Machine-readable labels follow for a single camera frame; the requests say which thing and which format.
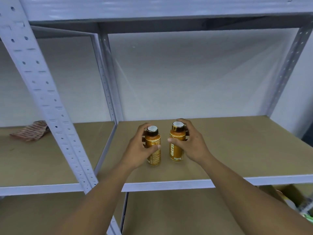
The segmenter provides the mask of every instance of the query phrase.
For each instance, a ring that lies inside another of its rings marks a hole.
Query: white cap top
[[[149,127],[147,127],[147,130],[149,130],[150,132],[155,132],[155,131],[157,131],[157,126],[149,126]]]
[[[181,127],[184,126],[184,123],[181,122],[181,121],[175,121],[175,122],[173,123],[173,125],[176,126],[176,127],[178,127],[178,128],[181,128]]]

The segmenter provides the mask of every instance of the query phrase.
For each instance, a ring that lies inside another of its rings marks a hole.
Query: person's left hand
[[[161,145],[153,145],[150,148],[145,148],[142,143],[142,136],[145,128],[151,126],[149,123],[140,125],[134,137],[128,143],[128,146],[121,159],[122,163],[127,164],[131,169],[139,167],[147,158],[155,151],[161,148]]]

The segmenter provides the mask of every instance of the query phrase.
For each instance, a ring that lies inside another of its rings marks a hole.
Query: orange bottle
[[[186,141],[186,130],[183,122],[175,121],[172,124],[172,129],[170,131],[170,138],[177,138],[181,141]],[[175,162],[180,162],[182,160],[183,150],[170,143],[170,157]]]
[[[145,135],[146,146],[151,147],[152,145],[161,144],[161,135],[157,126],[147,127],[147,133]],[[148,163],[151,166],[157,166],[161,162],[161,149],[151,154],[148,158]]]

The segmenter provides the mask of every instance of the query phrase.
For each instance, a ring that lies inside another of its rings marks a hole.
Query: cloth
[[[33,122],[20,131],[10,134],[12,137],[23,141],[37,141],[45,134],[49,133],[50,129],[44,120]]]

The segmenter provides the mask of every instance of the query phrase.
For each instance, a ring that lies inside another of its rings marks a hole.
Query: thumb
[[[161,148],[161,145],[153,145],[149,148],[147,148],[147,152],[150,154],[153,154],[154,152],[156,152],[157,150],[159,150]]]
[[[184,142],[181,140],[178,140],[177,138],[168,138],[167,141],[169,143],[172,143],[172,144],[179,146],[180,148],[184,149]]]

